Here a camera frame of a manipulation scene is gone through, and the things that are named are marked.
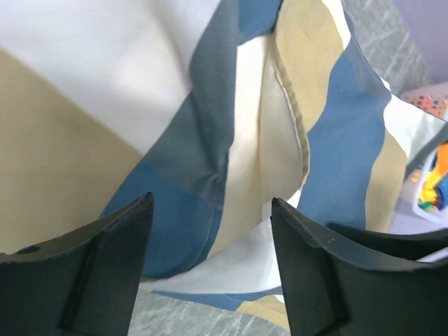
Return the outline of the blue beige white pillowcase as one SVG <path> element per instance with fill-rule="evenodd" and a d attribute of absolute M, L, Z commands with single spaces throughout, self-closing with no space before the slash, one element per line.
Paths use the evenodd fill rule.
<path fill-rule="evenodd" d="M 1 255 L 150 193 L 137 290 L 291 331 L 272 200 L 389 233 L 425 127 L 340 1 L 2 1 Z"/>

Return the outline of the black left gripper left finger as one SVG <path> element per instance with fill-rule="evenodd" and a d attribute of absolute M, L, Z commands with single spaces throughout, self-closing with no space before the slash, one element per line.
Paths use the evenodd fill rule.
<path fill-rule="evenodd" d="M 72 232 L 1 255 L 2 335 L 126 335 L 153 196 Z"/>

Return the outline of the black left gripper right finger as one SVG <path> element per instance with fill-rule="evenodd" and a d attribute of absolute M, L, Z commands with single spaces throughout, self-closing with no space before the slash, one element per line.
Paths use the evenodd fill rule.
<path fill-rule="evenodd" d="M 271 221 L 292 335 L 447 334 L 447 261 L 372 250 L 279 198 Z"/>

